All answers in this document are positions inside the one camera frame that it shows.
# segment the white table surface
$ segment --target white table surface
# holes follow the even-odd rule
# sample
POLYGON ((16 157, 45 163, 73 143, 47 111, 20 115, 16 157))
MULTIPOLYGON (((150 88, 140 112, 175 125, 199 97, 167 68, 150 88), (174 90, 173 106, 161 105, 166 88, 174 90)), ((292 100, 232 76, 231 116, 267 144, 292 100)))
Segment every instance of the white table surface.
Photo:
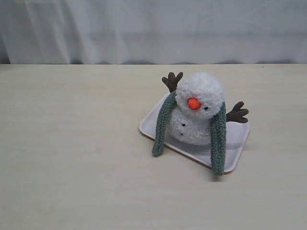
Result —
POLYGON ((306 119, 307 65, 0 65, 0 229, 306 230, 306 119), (170 71, 250 110, 220 182, 138 130, 170 71))

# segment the white backdrop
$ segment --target white backdrop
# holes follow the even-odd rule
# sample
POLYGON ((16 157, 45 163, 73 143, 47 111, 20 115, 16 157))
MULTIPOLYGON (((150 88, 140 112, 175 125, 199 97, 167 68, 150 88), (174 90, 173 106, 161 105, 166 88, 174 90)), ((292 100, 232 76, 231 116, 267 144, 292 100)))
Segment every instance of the white backdrop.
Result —
POLYGON ((13 64, 307 63, 307 0, 0 0, 13 64))

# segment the snowman plush toy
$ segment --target snowman plush toy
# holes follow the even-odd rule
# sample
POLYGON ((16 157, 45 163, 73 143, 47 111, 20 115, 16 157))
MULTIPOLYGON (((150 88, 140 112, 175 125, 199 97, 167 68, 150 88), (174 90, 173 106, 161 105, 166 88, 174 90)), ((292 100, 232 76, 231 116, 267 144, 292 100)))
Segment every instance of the snowman plush toy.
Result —
POLYGON ((210 145, 214 175, 224 174, 226 155, 226 123, 246 123, 247 109, 238 102, 226 113, 225 95, 221 82, 208 72, 197 72, 177 86, 183 73, 169 73, 162 78, 170 94, 157 118, 153 156, 163 153, 165 133, 191 145, 210 145))

